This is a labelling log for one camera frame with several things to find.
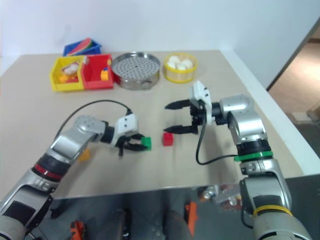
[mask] white wall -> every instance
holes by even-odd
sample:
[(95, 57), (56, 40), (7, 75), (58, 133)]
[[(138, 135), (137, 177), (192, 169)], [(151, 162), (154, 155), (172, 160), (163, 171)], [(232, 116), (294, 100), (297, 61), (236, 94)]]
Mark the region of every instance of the white wall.
[(237, 4), (234, 50), (267, 88), (317, 22), (320, 0)]
[(320, 15), (319, 0), (2, 0), (5, 56), (234, 49), (267, 87)]
[(2, 5), (3, 2), (0, 1), (0, 57), (2, 56)]
[(62, 53), (85, 37), (106, 51), (219, 48), (227, 44), (221, 19), (228, 6), (219, 0), (5, 0), (3, 54)]

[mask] robotic arm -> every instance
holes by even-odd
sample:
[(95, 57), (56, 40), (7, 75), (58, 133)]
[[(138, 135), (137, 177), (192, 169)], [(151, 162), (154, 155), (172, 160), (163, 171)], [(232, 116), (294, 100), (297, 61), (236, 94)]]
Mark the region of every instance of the robotic arm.
[(115, 126), (89, 115), (79, 116), (0, 203), (0, 240), (22, 240), (41, 222), (53, 200), (51, 193), (89, 142), (111, 144), (122, 155), (123, 149), (145, 150), (143, 145), (129, 143), (131, 138), (141, 137), (132, 113), (118, 119)]
[(257, 240), (311, 240), (304, 226), (290, 212), (292, 199), (278, 161), (268, 143), (265, 126), (245, 95), (211, 103), (208, 89), (193, 84), (188, 100), (176, 101), (166, 109), (190, 107), (191, 126), (176, 125), (165, 131), (174, 134), (198, 133), (198, 125), (227, 124), (237, 148), (236, 162), (243, 175), (240, 192), (244, 210), (253, 216)]

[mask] yellow bin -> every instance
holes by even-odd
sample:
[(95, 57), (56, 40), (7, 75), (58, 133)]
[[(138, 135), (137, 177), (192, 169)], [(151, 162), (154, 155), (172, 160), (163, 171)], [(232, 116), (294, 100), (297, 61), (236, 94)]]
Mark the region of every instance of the yellow bin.
[[(178, 70), (178, 69), (172, 68), (168, 65), (168, 60), (171, 56), (177, 56), (180, 59), (180, 61), (183, 61), (186, 59), (190, 60), (192, 62), (193, 67), (186, 70)], [(164, 65), (163, 74), (166, 79), (176, 84), (184, 84), (192, 81), (195, 78), (196, 69), (198, 67), (198, 61), (191, 54), (188, 54), (185, 52), (175, 52), (170, 54), (164, 59), (163, 65)]]
[[(58, 57), (54, 63), (54, 66), (50, 72), (50, 82), (53, 91), (80, 91), (84, 90), (83, 79), (81, 75), (81, 69), (85, 56), (64, 56)], [(60, 78), (63, 75), (62, 68), (70, 65), (74, 62), (79, 63), (76, 75), (78, 82), (61, 83)]]

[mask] red ring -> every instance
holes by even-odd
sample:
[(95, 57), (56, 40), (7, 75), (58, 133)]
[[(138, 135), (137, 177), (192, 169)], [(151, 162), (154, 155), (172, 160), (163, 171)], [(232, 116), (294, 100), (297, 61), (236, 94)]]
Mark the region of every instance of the red ring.
[(43, 174), (43, 175), (45, 175), (45, 176), (47, 176), (49, 178), (53, 178), (53, 179), (56, 179), (56, 180), (61, 180), (64, 177), (64, 175), (59, 175), (59, 174), (55, 174), (53, 172), (48, 171), (47, 169), (43, 168), (42, 166), (40, 166), (37, 163), (34, 165), (34, 168), (38, 172), (40, 172), (41, 174)]

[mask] yellow bowl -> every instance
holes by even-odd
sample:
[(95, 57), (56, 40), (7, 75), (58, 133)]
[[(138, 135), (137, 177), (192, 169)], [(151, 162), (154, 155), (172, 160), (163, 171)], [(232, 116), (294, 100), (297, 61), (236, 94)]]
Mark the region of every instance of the yellow bowl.
[[(168, 65), (168, 60), (171, 56), (177, 56), (180, 59), (180, 61), (186, 59), (190, 60), (192, 62), (193, 67), (186, 70), (178, 70), (172, 68)], [(198, 61), (193, 55), (189, 53), (174, 52), (164, 59), (163, 65), (163, 74), (166, 79), (176, 84), (184, 84), (192, 81), (195, 78), (196, 69), (198, 67)]]

